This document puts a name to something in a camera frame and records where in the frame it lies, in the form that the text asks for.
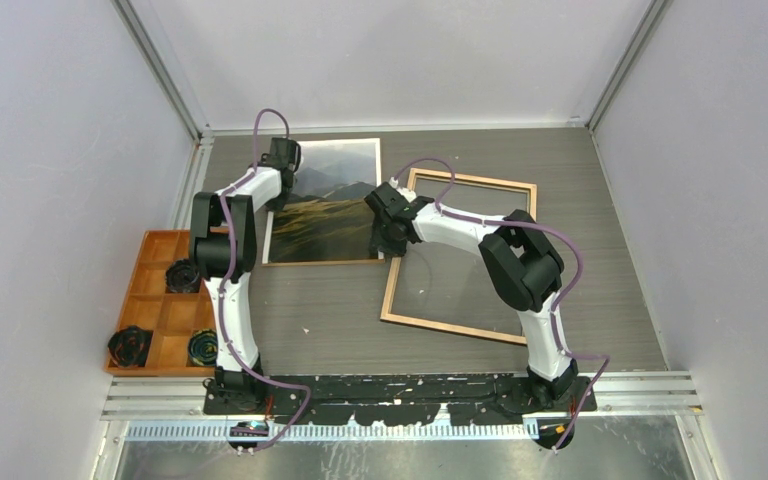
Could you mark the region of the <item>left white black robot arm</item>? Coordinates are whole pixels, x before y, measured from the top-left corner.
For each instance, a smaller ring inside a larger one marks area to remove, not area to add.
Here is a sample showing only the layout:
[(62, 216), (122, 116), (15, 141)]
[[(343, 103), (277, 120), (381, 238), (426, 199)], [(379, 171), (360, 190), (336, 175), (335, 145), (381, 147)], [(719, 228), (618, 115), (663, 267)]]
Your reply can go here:
[(258, 258), (255, 214), (282, 208), (301, 163), (300, 144), (274, 138), (270, 149), (246, 173), (192, 202), (189, 258), (211, 300), (218, 351), (208, 397), (226, 400), (244, 414), (258, 412), (268, 380), (260, 367), (249, 301), (251, 273)]

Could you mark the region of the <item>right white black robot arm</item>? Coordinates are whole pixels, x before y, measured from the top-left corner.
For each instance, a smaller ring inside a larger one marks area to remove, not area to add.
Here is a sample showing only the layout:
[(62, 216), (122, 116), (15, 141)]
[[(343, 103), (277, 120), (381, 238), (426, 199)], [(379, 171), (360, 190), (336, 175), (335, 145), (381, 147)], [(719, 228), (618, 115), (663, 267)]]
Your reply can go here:
[(546, 228), (523, 210), (479, 215), (393, 182), (380, 184), (364, 201), (373, 215), (370, 244), (381, 253), (402, 257), (410, 244), (435, 243), (480, 257), (496, 294), (515, 311), (526, 338), (523, 393), (549, 411), (570, 398), (578, 365), (568, 351), (559, 315), (565, 264)]

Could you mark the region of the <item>black wooden picture frame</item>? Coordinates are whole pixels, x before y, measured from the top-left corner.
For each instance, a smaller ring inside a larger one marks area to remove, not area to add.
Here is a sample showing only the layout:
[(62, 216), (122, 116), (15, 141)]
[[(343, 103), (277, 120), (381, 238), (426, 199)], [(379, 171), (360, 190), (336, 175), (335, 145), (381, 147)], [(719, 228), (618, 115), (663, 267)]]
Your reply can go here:
[[(490, 177), (468, 175), (455, 173), (451, 176), (449, 173), (431, 169), (412, 167), (410, 169), (407, 187), (413, 189), (418, 179), (440, 181), (451, 180), (455, 184), (479, 187), (492, 190), (511, 191), (515, 193), (528, 194), (528, 209), (530, 214), (537, 214), (537, 185), (534, 183), (518, 182), (512, 180), (502, 180)], [(423, 318), (398, 315), (392, 312), (393, 303), (396, 294), (397, 282), (402, 259), (394, 257), (390, 262), (390, 271), (387, 277), (387, 283), (384, 292), (384, 299), (380, 313), (380, 320), (392, 324), (421, 328), (431, 331), (437, 331), (447, 334), (460, 335), (465, 337), (490, 340), (513, 345), (526, 345), (524, 335), (513, 335), (501, 333), (492, 330), (473, 328), (463, 325), (451, 324), (447, 322), (428, 320)]]

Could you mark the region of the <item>mountain landscape photo board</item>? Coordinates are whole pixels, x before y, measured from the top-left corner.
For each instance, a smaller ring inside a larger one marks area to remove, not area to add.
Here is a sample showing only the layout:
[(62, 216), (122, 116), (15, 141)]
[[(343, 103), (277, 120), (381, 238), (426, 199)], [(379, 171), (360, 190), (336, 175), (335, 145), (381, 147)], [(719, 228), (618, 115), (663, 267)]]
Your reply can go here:
[(379, 263), (364, 201), (382, 182), (378, 138), (306, 140), (282, 210), (267, 217), (265, 266)]

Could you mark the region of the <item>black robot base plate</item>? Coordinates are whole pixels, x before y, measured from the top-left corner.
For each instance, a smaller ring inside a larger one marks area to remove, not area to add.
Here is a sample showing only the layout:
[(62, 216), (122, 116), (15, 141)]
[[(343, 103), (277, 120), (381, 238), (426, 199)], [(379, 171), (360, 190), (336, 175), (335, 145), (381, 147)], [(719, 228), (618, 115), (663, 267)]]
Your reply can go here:
[(523, 415), (568, 417), (578, 405), (597, 402), (580, 376), (558, 400), (531, 396), (527, 379), (511, 373), (277, 376), (254, 381), (245, 392), (227, 382), (203, 381), (207, 415), (255, 415), (280, 424), (425, 426), (448, 417), (454, 426), (512, 425)]

